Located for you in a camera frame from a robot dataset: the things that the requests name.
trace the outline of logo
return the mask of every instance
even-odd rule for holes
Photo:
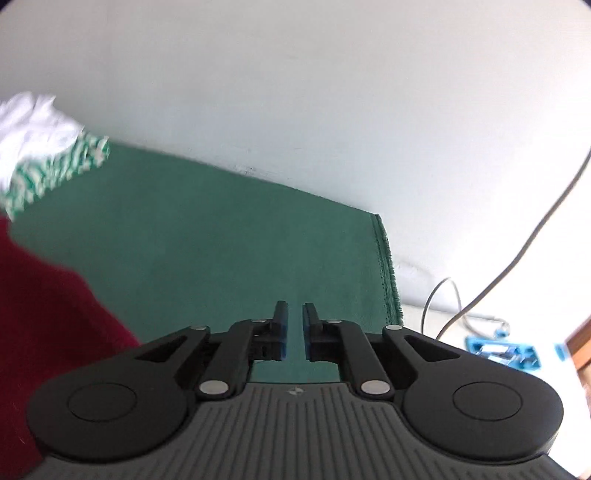
[[[300,387],[293,387],[290,388],[288,391],[289,395],[293,395],[294,397],[299,397],[304,393],[304,390]]]

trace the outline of white cloth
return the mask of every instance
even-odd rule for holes
[[[0,189],[7,191],[17,164],[43,161],[72,146],[83,129],[53,107],[55,96],[19,93],[0,103]]]

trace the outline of blue plastic part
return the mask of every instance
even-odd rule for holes
[[[304,328],[304,346],[306,347],[306,360],[310,360],[310,318],[306,304],[302,306],[302,326]]]
[[[281,360],[287,357],[287,315],[281,319]]]
[[[561,362],[564,362],[567,358],[570,358],[569,349],[566,347],[565,344],[555,343],[554,350],[556,351],[556,355],[558,355],[558,358]]]
[[[505,329],[497,328],[497,330],[495,330],[495,336],[497,338],[505,338],[508,335],[509,335],[509,333]]]
[[[506,350],[504,352],[483,352],[485,347],[491,345],[498,346],[499,349],[506,347]],[[533,345],[527,343],[509,343],[501,340],[466,337],[466,348],[470,353],[524,372],[532,372],[541,368],[538,353]]]

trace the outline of white and green striped cloth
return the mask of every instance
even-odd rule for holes
[[[44,161],[35,159],[19,164],[12,174],[10,188],[0,192],[0,205],[11,220],[27,205],[49,190],[93,168],[109,157],[109,137],[97,137],[82,131],[66,151]]]

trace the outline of blue object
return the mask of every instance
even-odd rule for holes
[[[524,372],[541,368],[538,353],[533,345],[527,343],[509,343],[471,336],[466,337],[466,348],[470,353]]]
[[[568,357],[570,357],[570,352],[563,343],[554,344],[554,350],[556,351],[556,355],[558,355],[558,358],[561,362],[564,362]]]

